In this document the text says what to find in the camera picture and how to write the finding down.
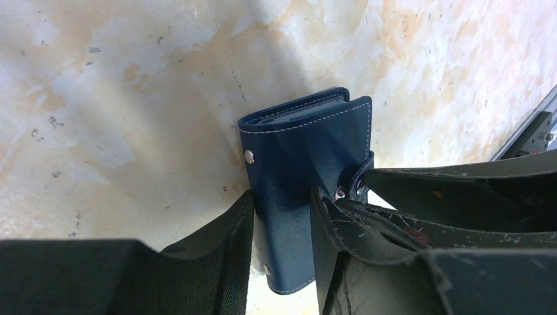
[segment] metal bracket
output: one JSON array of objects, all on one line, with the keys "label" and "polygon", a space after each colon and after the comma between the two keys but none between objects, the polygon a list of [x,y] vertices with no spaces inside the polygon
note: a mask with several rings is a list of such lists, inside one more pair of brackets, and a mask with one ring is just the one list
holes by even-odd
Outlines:
[{"label": "metal bracket", "polygon": [[557,113],[557,85],[553,87],[553,89],[545,96],[545,98],[541,101],[536,109],[532,111],[526,120],[516,129],[516,131],[510,136],[510,138],[499,148],[497,153],[490,159],[490,161],[496,161],[498,159],[502,159],[503,155],[507,151],[509,151],[510,147],[518,140],[520,136],[524,133],[526,128],[530,126],[534,119],[541,113],[541,112],[551,112]]},{"label": "metal bracket", "polygon": [[545,152],[552,137],[551,120],[553,113],[540,112],[538,116],[526,127],[524,132],[507,149],[501,159],[516,158]]}]

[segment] wallet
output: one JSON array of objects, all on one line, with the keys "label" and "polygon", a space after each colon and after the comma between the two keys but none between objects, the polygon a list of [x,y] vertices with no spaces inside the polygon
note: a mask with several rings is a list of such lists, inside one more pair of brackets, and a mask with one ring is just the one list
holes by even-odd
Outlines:
[{"label": "wallet", "polygon": [[313,187],[366,202],[362,175],[373,168],[369,96],[350,101],[335,88],[249,114],[238,121],[254,196],[257,248],[275,293],[315,279],[309,221]]}]

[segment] snap fastener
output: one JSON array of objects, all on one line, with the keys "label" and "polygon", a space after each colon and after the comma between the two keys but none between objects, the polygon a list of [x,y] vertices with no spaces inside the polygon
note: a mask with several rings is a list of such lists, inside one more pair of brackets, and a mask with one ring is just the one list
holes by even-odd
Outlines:
[{"label": "snap fastener", "polygon": [[244,159],[246,159],[246,162],[248,162],[249,164],[253,164],[256,161],[254,153],[249,150],[246,150],[244,152]]},{"label": "snap fastener", "polygon": [[358,196],[362,196],[363,193],[364,193],[364,181],[363,179],[359,179],[358,182],[356,183],[356,194]]},{"label": "snap fastener", "polygon": [[346,188],[344,188],[343,186],[340,186],[334,192],[334,199],[339,200],[339,199],[342,199],[344,197],[346,197]]}]

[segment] navy blue leather wallet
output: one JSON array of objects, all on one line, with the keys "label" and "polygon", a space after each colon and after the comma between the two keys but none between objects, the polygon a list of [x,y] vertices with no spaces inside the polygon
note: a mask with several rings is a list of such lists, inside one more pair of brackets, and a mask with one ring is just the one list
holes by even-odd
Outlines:
[{"label": "navy blue leather wallet", "polygon": [[360,176],[373,168],[371,98],[350,101],[347,89],[331,89],[247,115],[238,127],[267,283],[291,294],[315,279],[311,189],[366,201]]}]

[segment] white stitching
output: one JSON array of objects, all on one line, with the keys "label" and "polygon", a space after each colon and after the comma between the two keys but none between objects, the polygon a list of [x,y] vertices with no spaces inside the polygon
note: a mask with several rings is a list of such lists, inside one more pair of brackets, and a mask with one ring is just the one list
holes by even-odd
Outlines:
[{"label": "white stitching", "polygon": [[375,157],[372,157],[371,160],[369,162],[367,162],[366,166],[364,166],[362,168],[362,170],[360,171],[360,173],[358,174],[358,176],[356,176],[356,181],[354,183],[354,185],[356,185],[358,183],[358,179],[360,178],[360,175],[362,175],[362,173],[364,173],[365,169],[371,164],[371,162],[373,162]]},{"label": "white stitching", "polygon": [[371,119],[370,119],[370,116],[371,116],[371,105],[369,105],[369,107],[367,108],[367,143],[365,144],[365,147],[364,147],[364,149],[365,149],[365,151],[366,151],[366,152],[365,152],[364,161],[365,161],[365,159],[367,158],[367,155],[369,154],[368,146],[370,146],[370,143],[369,143],[369,142],[371,141],[371,139],[369,139],[369,137],[370,137],[370,135],[371,135],[371,131],[370,131],[370,128],[371,128]]},{"label": "white stitching", "polygon": [[298,286],[297,288],[292,289],[292,290],[289,290],[289,291],[280,291],[280,290],[277,290],[277,289],[273,289],[273,288],[270,287],[270,286],[269,286],[269,289],[271,289],[271,291],[274,291],[274,292],[277,292],[277,293],[290,293],[290,292],[293,292],[293,291],[298,290],[299,288],[305,286],[306,284],[308,284],[309,282],[312,282],[313,280],[315,280],[315,277],[309,278],[306,282],[300,284],[300,286]]},{"label": "white stitching", "polygon": [[330,100],[324,100],[324,101],[322,101],[318,104],[312,104],[312,105],[309,105],[309,106],[306,106],[306,107],[303,107],[303,108],[302,107],[298,108],[298,109],[290,108],[287,112],[276,113],[276,114],[273,114],[272,116],[274,116],[275,118],[285,117],[285,116],[288,116],[288,115],[291,115],[291,114],[294,114],[294,113],[303,112],[304,110],[308,110],[310,108],[318,107],[318,106],[321,106],[323,104],[328,104],[328,103],[332,103],[332,102],[335,102],[335,101],[336,101],[336,99],[332,98]]},{"label": "white stitching", "polygon": [[356,109],[358,109],[358,108],[360,108],[360,107],[363,107],[363,106],[366,106],[366,105],[369,105],[369,103],[365,103],[365,104],[362,104],[362,105],[360,105],[360,106],[358,106],[358,107],[350,108],[349,110],[344,110],[344,111],[342,111],[342,112],[339,112],[339,113],[336,113],[336,114],[332,114],[332,115],[329,115],[329,116],[326,116],[326,117],[323,117],[323,118],[319,118],[319,119],[310,121],[309,123],[304,123],[304,124],[302,124],[302,125],[298,125],[298,126],[294,126],[294,127],[289,127],[289,128],[279,129],[279,130],[271,130],[271,131],[244,131],[244,130],[240,129],[240,132],[241,132],[241,133],[279,133],[279,132],[281,132],[281,131],[287,131],[287,130],[298,129],[298,128],[302,128],[302,127],[305,127],[305,126],[307,126],[307,125],[310,125],[310,124],[312,124],[312,123],[316,123],[316,122],[318,122],[318,121],[320,121],[320,120],[326,120],[326,119],[328,119],[328,118],[331,118],[331,117],[334,117],[334,116],[338,116],[338,115],[340,115],[340,114],[344,114],[344,113],[351,112],[351,111],[353,111],[353,110],[356,110]]},{"label": "white stitching", "polygon": [[318,101],[320,101],[320,100],[326,100],[327,98],[333,98],[333,97],[335,97],[335,96],[341,96],[341,95],[342,95],[342,99],[344,100],[344,95],[343,95],[342,93],[333,94],[333,95],[329,95],[329,96],[326,96],[326,97],[318,98],[318,99],[316,99],[316,100],[312,100],[311,102],[307,102],[307,103],[303,103],[303,104],[294,106],[293,108],[289,108],[289,109],[287,109],[287,110],[282,110],[282,111],[280,111],[280,112],[278,112],[278,113],[273,113],[273,114],[269,114],[269,115],[267,115],[267,116],[253,118],[252,120],[248,121],[248,123],[251,123],[252,121],[255,121],[255,120],[258,120],[258,119],[264,119],[264,118],[271,117],[271,116],[274,116],[274,115],[279,115],[279,114],[284,113],[284,112],[289,112],[289,111],[291,111],[291,110],[295,110],[296,108],[298,108],[298,107],[300,107],[300,106],[305,106],[305,105],[308,105],[308,104],[311,104],[311,103],[316,103],[316,102],[318,102]]}]

